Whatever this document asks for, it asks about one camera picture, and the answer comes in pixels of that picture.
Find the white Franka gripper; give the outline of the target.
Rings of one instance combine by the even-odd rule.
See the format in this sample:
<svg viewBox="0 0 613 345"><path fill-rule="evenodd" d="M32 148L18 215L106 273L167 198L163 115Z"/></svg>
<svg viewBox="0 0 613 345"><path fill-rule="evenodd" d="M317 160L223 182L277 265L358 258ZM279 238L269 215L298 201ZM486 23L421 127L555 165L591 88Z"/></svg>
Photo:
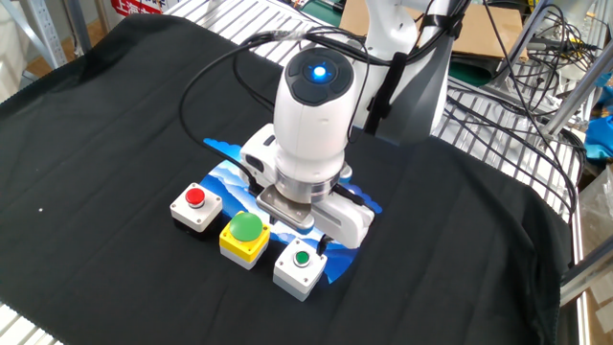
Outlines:
<svg viewBox="0 0 613 345"><path fill-rule="evenodd" d="M300 232L316 228L324 233L317 245L318 254L323 254L333 240L348 248L359 247L375 212L344 186L352 177L352 168L344 164L327 181L303 183L278 170L279 151L271 124L259 129L239 151L240 162L263 187L256 193L257 205L273 222Z"/></svg>

